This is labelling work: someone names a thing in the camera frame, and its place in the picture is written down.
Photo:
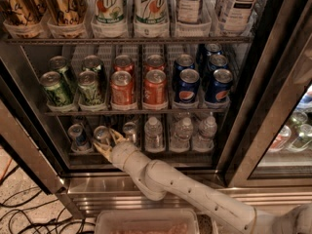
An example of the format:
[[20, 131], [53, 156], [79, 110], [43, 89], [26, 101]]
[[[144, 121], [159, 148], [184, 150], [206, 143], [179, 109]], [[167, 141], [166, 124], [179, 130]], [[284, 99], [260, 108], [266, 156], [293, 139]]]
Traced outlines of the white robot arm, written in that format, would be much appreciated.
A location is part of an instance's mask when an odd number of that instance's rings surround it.
[[128, 174], [148, 199], [160, 201], [167, 193], [175, 194], [234, 234], [312, 234], [312, 204], [283, 215], [261, 211], [184, 175], [166, 162], [148, 158], [121, 134], [109, 132], [114, 144], [96, 140], [94, 147]]

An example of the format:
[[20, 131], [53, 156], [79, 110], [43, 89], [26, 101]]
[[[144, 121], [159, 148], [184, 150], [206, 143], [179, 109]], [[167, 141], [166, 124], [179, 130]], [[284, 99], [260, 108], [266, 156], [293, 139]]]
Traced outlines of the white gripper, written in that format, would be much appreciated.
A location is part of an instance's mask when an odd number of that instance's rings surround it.
[[119, 170], [127, 173], [133, 181], [139, 181], [144, 176], [144, 170], [151, 161], [138, 148], [119, 132], [109, 129], [115, 144], [113, 149], [110, 145], [94, 142], [96, 150]]

